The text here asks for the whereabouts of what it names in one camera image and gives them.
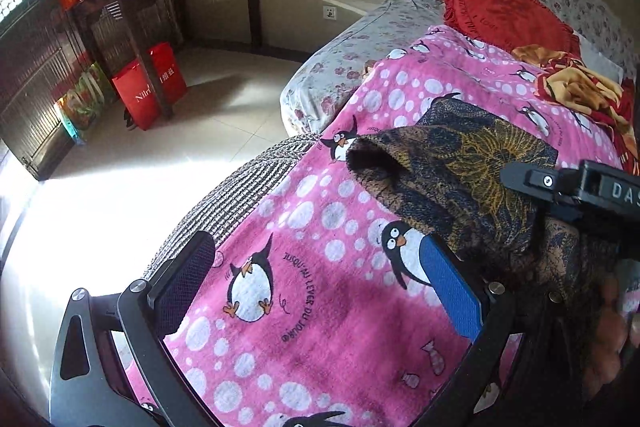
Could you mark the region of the person's right hand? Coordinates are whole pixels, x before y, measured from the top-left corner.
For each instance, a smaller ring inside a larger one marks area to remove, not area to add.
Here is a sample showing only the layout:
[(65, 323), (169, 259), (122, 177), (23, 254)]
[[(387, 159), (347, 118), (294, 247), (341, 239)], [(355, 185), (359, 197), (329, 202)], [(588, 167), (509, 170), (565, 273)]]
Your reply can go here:
[(587, 400), (593, 399), (605, 385), (611, 384), (620, 375), (620, 355), (626, 343), (634, 348), (639, 347), (639, 314), (634, 313), (625, 319), (617, 311), (620, 285), (615, 275), (605, 277), (601, 295), (603, 307), (582, 379), (582, 394)]

